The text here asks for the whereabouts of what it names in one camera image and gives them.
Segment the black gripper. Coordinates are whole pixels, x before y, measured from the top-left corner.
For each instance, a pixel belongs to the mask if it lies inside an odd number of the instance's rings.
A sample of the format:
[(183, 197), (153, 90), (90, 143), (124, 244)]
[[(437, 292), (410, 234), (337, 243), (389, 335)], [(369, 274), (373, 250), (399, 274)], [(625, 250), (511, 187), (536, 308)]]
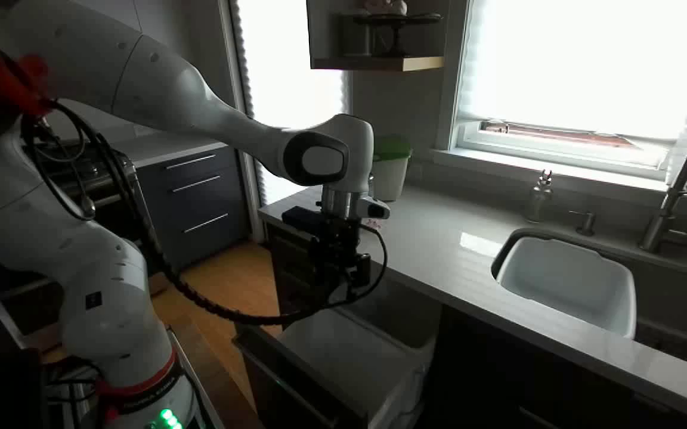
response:
[(360, 221), (290, 206), (267, 223), (278, 311), (310, 314), (334, 304), (334, 290), (350, 299), (369, 285), (369, 256), (357, 250)]

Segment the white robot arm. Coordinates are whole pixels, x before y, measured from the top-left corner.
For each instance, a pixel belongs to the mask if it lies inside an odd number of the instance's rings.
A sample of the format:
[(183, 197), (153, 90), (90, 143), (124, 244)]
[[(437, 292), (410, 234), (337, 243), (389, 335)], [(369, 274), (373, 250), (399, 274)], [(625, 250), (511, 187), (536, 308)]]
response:
[(0, 264), (63, 289), (62, 348), (99, 370), (105, 429), (202, 424), (196, 383), (147, 290), (147, 261), (127, 237), (73, 212), (24, 153), (66, 100), (149, 129), (228, 143), (272, 174), (321, 186), (325, 214), (362, 214), (373, 131), (339, 115), (282, 131), (247, 118), (178, 53), (77, 0), (18, 0), (0, 31)]

